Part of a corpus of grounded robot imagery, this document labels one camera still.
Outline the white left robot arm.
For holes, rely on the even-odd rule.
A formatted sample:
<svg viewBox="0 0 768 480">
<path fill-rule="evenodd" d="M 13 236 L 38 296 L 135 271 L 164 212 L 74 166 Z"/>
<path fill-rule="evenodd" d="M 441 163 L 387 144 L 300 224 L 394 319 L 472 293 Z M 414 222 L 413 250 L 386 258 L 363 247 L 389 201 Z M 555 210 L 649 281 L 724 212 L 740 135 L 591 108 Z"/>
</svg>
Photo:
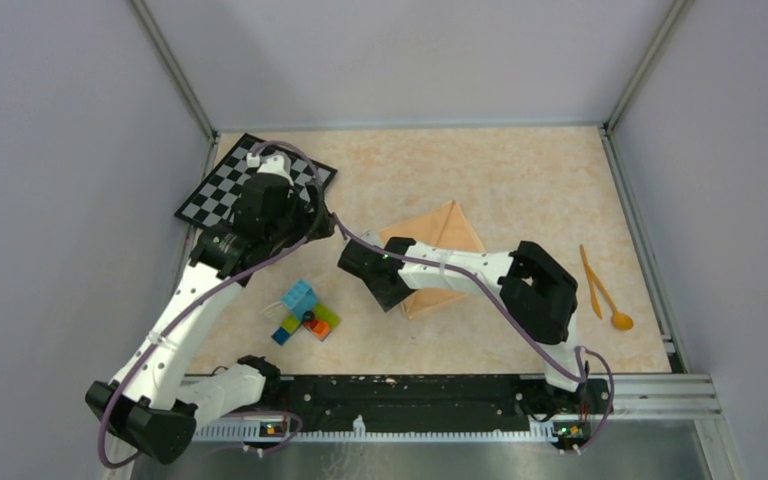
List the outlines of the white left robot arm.
<svg viewBox="0 0 768 480">
<path fill-rule="evenodd" d="M 100 421 L 104 467 L 123 468 L 139 455 L 169 464 L 198 428 L 244 406 L 262 414 L 277 407 L 280 371 L 262 357 L 246 355 L 189 386 L 183 380 L 220 313 L 255 273 L 333 232 L 319 179 L 299 187 L 286 173 L 258 172 L 243 183 L 230 219 L 199 235 L 172 298 L 134 356 L 85 394 Z"/>
</svg>

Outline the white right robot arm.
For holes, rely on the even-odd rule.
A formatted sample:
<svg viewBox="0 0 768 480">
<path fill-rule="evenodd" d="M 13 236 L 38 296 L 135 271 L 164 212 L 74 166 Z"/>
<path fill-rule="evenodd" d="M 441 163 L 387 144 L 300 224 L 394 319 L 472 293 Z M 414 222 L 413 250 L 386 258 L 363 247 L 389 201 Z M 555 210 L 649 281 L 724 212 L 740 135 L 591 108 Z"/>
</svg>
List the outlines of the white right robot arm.
<svg viewBox="0 0 768 480">
<path fill-rule="evenodd" d="M 595 409 L 577 336 L 578 283 L 538 244 L 479 253 L 406 237 L 392 237 L 383 247 L 351 240 L 338 266 L 360 279 L 385 311 L 419 290 L 486 296 L 543 360 L 545 390 L 524 409 L 545 417 Z"/>
</svg>

